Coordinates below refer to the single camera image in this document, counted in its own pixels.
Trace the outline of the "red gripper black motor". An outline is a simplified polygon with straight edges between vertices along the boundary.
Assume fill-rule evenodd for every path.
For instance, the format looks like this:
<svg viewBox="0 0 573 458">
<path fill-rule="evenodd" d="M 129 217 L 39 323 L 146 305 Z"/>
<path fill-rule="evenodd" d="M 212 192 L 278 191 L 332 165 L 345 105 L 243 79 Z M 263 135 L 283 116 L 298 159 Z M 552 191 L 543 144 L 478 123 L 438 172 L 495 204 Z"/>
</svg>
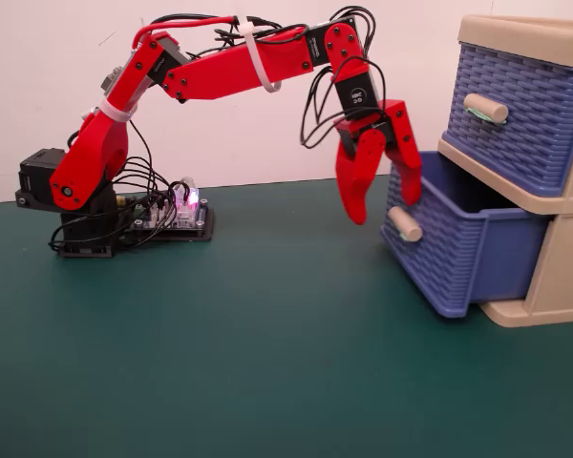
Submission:
<svg viewBox="0 0 573 458">
<path fill-rule="evenodd" d="M 401 197 L 406 205 L 421 194 L 421 165 L 405 102 L 385 99 L 385 114 L 369 114 L 335 123 L 340 135 L 335 172 L 340 198 L 352 222 L 367 218 L 366 194 L 384 154 L 401 178 Z"/>
</svg>

